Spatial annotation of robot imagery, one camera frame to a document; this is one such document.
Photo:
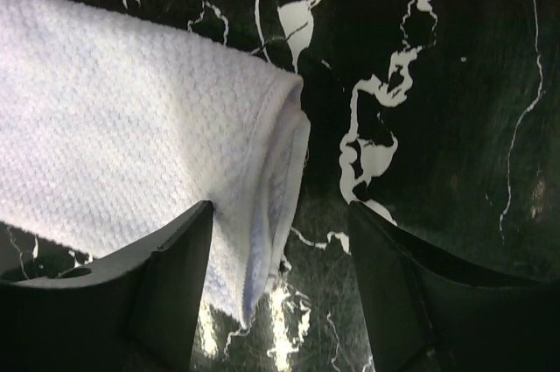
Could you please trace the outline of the light blue cloth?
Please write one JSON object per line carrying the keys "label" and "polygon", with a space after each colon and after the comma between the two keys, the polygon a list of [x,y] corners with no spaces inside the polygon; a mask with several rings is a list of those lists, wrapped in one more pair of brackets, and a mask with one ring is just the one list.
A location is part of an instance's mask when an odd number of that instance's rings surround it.
{"label": "light blue cloth", "polygon": [[100,258],[209,200],[203,298],[247,325],[297,211],[302,89],[194,33],[67,0],[1,0],[1,219]]}

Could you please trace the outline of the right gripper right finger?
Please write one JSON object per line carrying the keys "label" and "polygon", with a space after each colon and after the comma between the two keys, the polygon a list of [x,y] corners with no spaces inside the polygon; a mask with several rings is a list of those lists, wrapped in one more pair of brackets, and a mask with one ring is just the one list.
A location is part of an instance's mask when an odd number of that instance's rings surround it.
{"label": "right gripper right finger", "polygon": [[558,370],[557,281],[469,263],[358,201],[347,226],[376,370]]}

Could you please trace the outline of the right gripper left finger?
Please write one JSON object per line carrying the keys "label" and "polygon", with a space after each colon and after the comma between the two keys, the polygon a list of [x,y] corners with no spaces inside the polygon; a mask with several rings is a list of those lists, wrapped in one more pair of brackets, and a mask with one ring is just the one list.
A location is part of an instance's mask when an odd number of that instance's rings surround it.
{"label": "right gripper left finger", "polygon": [[196,203],[161,229],[57,278],[1,283],[3,371],[123,371],[133,353],[187,371],[213,231]]}

